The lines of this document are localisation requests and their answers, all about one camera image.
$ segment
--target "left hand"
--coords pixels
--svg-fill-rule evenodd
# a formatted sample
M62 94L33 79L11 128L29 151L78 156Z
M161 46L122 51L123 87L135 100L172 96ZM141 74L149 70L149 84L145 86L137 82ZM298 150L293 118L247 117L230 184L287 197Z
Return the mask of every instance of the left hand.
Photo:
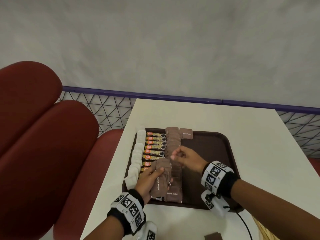
M154 185L157 177L159 177L164 170L165 169L162 167L154 171L154 169L150 167L147 170L145 170L142 174L140 174L140 177L134 189L138 191L138 193L143 198L144 205L146 205L151 199L150 190Z

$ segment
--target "right hand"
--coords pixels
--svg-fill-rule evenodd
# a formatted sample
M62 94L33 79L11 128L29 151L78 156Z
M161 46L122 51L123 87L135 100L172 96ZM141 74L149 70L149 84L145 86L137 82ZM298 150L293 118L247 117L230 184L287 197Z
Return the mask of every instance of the right hand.
M200 174L202 174L204 167L208 164L208 162L200 157L198 153L183 145L175 149L170 158L174 161L178 161L183 166L186 166L192 171L198 172Z

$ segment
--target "chair backrest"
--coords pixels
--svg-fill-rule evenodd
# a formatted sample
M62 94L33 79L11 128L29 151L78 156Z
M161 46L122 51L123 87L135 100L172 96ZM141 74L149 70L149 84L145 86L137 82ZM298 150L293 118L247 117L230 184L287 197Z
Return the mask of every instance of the chair backrest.
M54 104L61 91L43 64L0 70L0 239L39 239L52 227L97 139L86 106Z

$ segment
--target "gray wall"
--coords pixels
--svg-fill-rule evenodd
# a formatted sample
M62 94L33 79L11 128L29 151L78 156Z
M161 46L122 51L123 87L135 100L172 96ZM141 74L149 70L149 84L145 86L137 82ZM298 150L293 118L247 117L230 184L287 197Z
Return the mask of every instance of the gray wall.
M320 107L320 0L0 0L0 66L64 85Z

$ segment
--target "red chair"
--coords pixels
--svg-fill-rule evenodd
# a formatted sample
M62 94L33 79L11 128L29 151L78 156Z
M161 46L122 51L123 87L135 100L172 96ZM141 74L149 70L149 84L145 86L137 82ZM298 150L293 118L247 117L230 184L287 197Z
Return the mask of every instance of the red chair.
M77 101L55 104L58 76L37 62L0 70L0 239L79 239L121 129L97 140L94 115Z

